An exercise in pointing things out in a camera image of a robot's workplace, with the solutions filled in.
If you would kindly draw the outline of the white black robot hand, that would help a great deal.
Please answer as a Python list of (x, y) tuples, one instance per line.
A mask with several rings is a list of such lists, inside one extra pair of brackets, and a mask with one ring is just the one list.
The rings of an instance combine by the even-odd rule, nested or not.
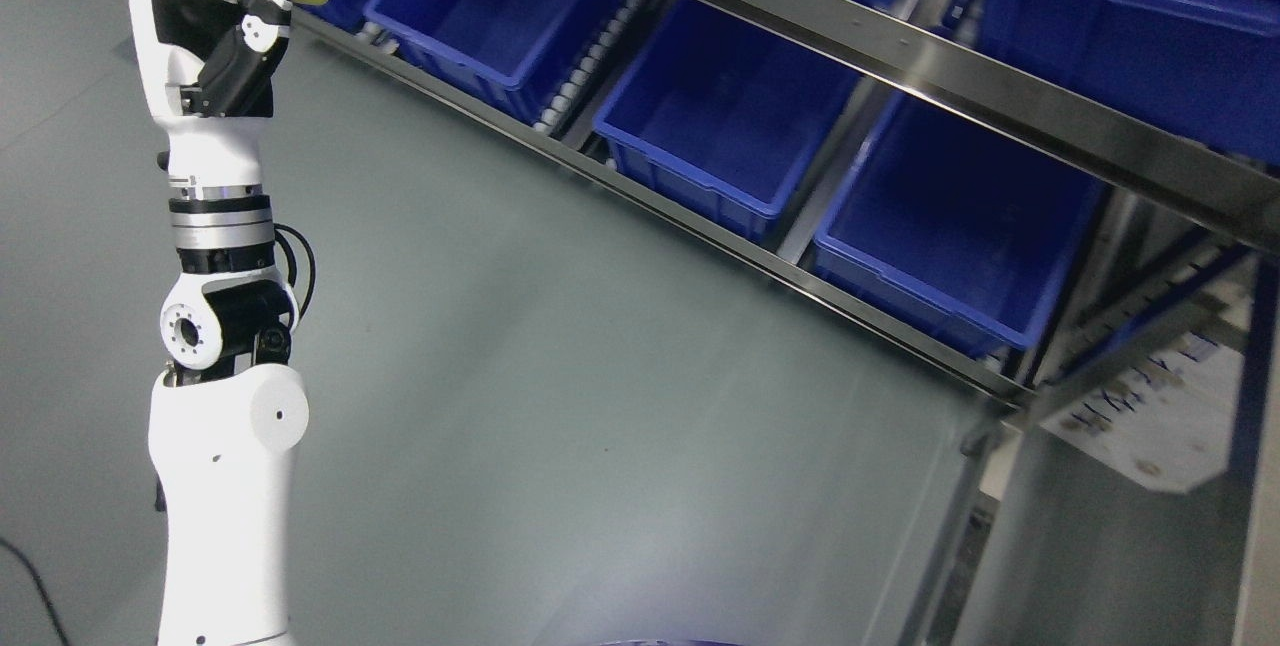
[(274, 116), (293, 0), (128, 0), (154, 122)]

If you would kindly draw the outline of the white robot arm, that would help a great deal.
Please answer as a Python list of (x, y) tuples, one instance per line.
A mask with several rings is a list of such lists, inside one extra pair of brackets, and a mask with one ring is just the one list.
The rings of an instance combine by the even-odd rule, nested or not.
[(160, 645), (296, 642), (287, 513), (310, 411), (259, 145), (294, 3), (128, 0), (180, 264), (148, 413), (166, 516)]

